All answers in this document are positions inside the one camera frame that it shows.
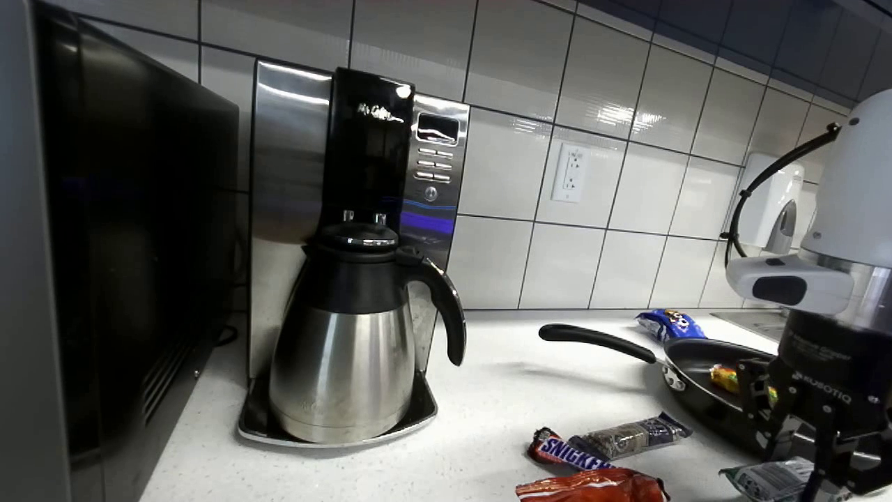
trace stainless steel carafe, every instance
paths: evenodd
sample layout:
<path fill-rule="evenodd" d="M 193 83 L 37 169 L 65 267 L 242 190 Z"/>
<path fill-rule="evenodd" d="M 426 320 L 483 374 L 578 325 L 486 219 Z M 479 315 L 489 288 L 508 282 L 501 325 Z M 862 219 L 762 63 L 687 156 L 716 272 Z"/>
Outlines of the stainless steel carafe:
<path fill-rule="evenodd" d="M 451 282 L 395 242 L 388 226 L 337 222 L 303 247 L 270 370 L 273 416 L 294 437 L 355 442 L 400 424 L 422 377 L 407 282 L 433 290 L 448 359 L 462 363 L 465 320 Z"/>

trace coffee maker control panel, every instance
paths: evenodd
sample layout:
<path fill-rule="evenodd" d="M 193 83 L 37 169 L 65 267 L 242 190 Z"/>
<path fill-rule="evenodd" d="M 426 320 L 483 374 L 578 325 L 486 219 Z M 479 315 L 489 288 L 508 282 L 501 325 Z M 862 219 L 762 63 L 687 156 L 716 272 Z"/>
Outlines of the coffee maker control panel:
<path fill-rule="evenodd" d="M 465 145 L 468 105 L 415 95 L 400 235 L 441 267 L 455 237 Z"/>

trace carafe lid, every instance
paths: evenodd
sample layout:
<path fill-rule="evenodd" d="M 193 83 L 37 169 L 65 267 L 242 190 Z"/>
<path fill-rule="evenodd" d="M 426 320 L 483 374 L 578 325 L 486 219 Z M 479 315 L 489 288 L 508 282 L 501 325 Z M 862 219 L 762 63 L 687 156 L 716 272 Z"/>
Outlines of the carafe lid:
<path fill-rule="evenodd" d="M 344 247 L 362 247 L 362 251 L 391 251 L 400 244 L 400 235 L 388 226 L 373 222 L 337 222 L 320 230 L 327 242 Z"/>

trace coffee maker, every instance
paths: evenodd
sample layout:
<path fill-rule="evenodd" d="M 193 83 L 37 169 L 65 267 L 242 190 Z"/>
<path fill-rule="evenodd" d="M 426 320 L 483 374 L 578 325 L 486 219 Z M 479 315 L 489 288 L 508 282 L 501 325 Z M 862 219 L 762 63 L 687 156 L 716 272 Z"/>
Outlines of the coffee maker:
<path fill-rule="evenodd" d="M 303 244 L 319 229 L 344 219 L 381 222 L 400 230 L 405 251 L 447 267 L 458 219 L 468 105 L 405 91 L 400 105 L 376 105 L 376 74 L 334 74 L 257 63 L 255 90 L 255 204 L 250 204 L 250 354 L 249 377 L 270 367 L 287 315 Z M 391 129 L 361 130 L 351 116 L 376 116 Z M 411 285 L 415 364 L 426 370 L 439 313 L 425 285 Z"/>

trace carafe handle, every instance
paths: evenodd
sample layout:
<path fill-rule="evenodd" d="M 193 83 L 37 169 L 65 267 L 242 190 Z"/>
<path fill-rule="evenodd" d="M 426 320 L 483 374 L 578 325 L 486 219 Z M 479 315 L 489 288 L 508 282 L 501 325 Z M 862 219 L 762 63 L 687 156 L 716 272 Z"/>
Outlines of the carafe handle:
<path fill-rule="evenodd" d="M 429 288 L 429 296 L 447 322 L 447 354 L 451 364 L 459 364 L 465 359 L 468 329 L 465 329 L 462 304 L 447 269 L 439 267 L 429 255 L 419 255 L 411 251 L 400 251 L 395 261 L 405 269 L 405 282 L 425 282 Z"/>

